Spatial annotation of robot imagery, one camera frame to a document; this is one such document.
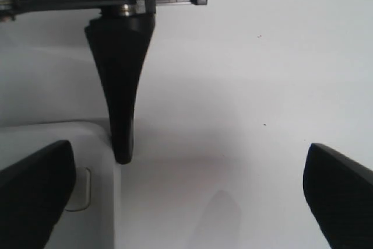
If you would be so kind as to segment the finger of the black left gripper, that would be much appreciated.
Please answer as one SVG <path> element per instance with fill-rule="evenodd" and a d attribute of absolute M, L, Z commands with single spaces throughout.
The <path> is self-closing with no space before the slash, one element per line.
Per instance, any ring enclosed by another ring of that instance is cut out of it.
<path fill-rule="evenodd" d="M 155 16 L 100 17 L 85 35 L 107 103 L 111 144 L 119 164 L 133 158 L 133 121 L 143 63 L 155 28 Z"/>

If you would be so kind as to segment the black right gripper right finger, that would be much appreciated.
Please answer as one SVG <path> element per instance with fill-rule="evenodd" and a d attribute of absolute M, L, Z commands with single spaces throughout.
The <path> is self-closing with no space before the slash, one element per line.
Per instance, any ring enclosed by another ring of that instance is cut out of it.
<path fill-rule="evenodd" d="M 324 144 L 313 143 L 302 187 L 331 248 L 372 248 L 372 170 Z"/>

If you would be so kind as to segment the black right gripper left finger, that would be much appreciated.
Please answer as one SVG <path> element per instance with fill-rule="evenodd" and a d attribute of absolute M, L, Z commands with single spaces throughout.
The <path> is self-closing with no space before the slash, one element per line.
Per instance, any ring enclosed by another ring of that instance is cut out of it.
<path fill-rule="evenodd" d="M 1 248 L 44 248 L 76 182 L 69 141 L 1 170 Z"/>

